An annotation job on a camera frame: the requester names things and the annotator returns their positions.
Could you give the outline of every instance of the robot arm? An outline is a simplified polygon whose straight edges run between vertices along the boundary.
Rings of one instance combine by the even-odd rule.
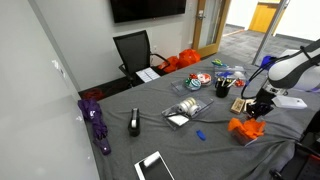
[[[268,81],[275,88],[320,92],[320,39],[289,55],[269,70]]]
[[[286,95],[287,89],[320,92],[320,39],[300,50],[287,50],[272,61],[274,65],[256,95],[255,104],[247,105],[248,114],[254,118],[270,112],[272,99]]]

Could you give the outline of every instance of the table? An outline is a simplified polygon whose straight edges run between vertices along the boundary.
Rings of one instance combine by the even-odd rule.
[[[92,146],[101,179],[137,179],[134,164],[159,151],[176,180],[195,179],[270,179],[269,170],[281,170],[294,153],[298,140],[319,109],[319,94],[289,90],[289,96],[302,98],[308,105],[303,110],[275,108],[264,118],[265,135],[244,147],[227,131],[232,117],[244,120],[245,115],[230,112],[241,88],[232,88],[226,98],[215,96],[214,86],[201,88],[179,97],[171,82],[188,77],[189,73],[212,73],[211,60],[219,58],[228,65],[240,61],[216,54],[211,58],[99,101],[103,119],[108,126],[112,153],[103,156]],[[256,67],[245,65],[251,75]],[[245,94],[256,95],[266,73],[258,76]],[[210,108],[193,121],[173,131],[162,119],[161,112],[187,97],[213,98]],[[130,137],[128,123],[132,108],[140,109],[141,133]],[[206,140],[196,135],[201,130]]]

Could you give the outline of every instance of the paper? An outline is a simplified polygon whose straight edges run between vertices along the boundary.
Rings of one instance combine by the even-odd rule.
[[[143,82],[149,82],[160,77],[159,74],[154,72],[154,70],[151,69],[150,67],[143,69],[141,71],[138,71],[136,72],[136,74],[142,79]]]
[[[168,120],[174,122],[178,126],[182,126],[183,124],[185,124],[186,122],[189,121],[189,119],[187,117],[182,116],[182,115],[168,117]]]

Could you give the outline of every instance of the orange object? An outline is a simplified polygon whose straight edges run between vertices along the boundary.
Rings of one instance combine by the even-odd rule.
[[[163,69],[166,73],[171,73],[171,72],[177,70],[177,63],[179,62],[178,57],[177,56],[171,56],[167,60],[170,62],[170,66],[166,67],[168,63],[167,62],[163,62],[158,66],[158,68],[159,69],[163,69],[164,67],[166,67],[166,68]]]
[[[198,76],[196,74],[189,74],[190,79],[198,79]]]
[[[200,61],[200,54],[193,49],[186,49],[179,53],[178,68],[184,68]]]
[[[256,139],[263,136],[265,121],[257,122],[254,118],[245,121],[243,124],[237,118],[232,118],[229,122],[228,131],[238,131],[238,134],[250,139]]]
[[[82,96],[82,99],[91,99],[91,98],[94,98],[96,101],[99,101],[105,98],[105,94],[102,92],[101,89],[93,88],[86,91]]]
[[[237,87],[241,87],[241,86],[244,86],[244,82],[243,82],[241,79],[238,79],[238,80],[236,81],[235,85],[236,85]]]

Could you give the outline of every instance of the cup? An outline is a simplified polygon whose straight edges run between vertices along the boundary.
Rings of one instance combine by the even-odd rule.
[[[230,87],[228,87],[228,83],[224,83],[223,86],[223,81],[217,81],[215,84],[216,87],[216,95],[219,98],[224,98],[228,95]]]

